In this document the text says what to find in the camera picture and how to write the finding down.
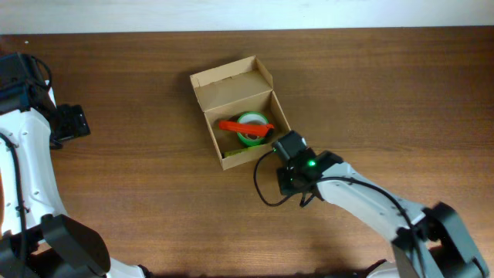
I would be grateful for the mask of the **red utility knife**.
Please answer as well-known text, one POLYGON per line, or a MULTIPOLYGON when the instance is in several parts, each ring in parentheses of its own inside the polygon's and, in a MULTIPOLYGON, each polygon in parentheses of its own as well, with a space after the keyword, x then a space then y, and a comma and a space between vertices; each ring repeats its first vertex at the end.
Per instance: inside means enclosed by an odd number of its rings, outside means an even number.
POLYGON ((229 120, 220 120, 218 127, 224 131, 234 131, 257 137, 269 137, 274 132, 274 126, 272 124, 241 124, 229 120))

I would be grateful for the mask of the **green tape roll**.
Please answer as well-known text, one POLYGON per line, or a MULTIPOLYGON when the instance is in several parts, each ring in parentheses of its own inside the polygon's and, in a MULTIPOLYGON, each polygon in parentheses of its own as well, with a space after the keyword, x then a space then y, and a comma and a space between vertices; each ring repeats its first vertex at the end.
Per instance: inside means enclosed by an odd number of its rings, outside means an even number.
MULTIPOLYGON (((258 112, 246 112, 242 114, 237 122, 239 124, 254 124, 254 125, 264 125, 268 124, 268 119, 261 113, 258 112)), ((239 140, 247 147, 253 147, 260 145, 264 142, 264 137, 254 136, 245 133, 237 133, 239 140)))

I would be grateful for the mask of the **yellow highlighter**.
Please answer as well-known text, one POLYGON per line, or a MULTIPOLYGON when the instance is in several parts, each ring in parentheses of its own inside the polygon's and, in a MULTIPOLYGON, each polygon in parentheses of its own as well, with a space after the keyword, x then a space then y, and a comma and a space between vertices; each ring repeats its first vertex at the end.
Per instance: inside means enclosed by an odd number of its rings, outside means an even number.
POLYGON ((262 145, 245 147, 245 148, 234 150, 234 151, 226 151, 226 152, 223 152, 222 153, 222 157, 223 158, 231 157, 231 156, 234 156, 234 155, 237 155, 237 154, 241 154, 243 152, 253 151, 253 150, 255 150, 255 149, 259 148, 259 147, 262 147, 262 145))

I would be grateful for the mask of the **brown cardboard box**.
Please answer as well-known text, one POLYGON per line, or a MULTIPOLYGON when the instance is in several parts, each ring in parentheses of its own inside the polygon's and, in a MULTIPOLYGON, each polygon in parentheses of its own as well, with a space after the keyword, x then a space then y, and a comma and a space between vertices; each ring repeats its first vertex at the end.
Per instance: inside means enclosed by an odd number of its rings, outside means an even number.
POLYGON ((274 90, 270 72, 256 56, 240 59, 190 75, 191 85, 224 170, 254 161, 271 149, 271 143, 291 127, 274 90), (253 151, 223 158, 222 153, 245 148, 236 132, 223 131, 220 120, 237 121, 246 112, 263 114, 274 132, 253 151))

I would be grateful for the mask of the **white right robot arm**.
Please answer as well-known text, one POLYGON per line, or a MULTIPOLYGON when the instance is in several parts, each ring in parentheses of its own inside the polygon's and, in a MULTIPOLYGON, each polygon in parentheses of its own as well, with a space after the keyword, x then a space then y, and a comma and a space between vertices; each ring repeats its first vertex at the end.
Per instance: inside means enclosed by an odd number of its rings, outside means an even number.
POLYGON ((290 131, 273 143, 284 195, 310 194, 336 205, 371 227, 393 249, 394 261, 372 277, 487 277, 486 261, 458 213, 439 202, 432 208, 390 193, 355 171, 338 155, 316 154, 290 131))

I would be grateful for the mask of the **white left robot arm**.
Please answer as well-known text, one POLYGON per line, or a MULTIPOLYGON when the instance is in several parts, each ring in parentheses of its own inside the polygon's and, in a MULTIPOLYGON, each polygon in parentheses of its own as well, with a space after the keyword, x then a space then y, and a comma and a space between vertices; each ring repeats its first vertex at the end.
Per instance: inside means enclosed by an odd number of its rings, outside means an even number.
POLYGON ((113 259, 100 234, 70 218, 51 152, 90 134, 79 105, 56 104, 52 73, 35 56, 1 58, 1 275, 151 277, 113 259))

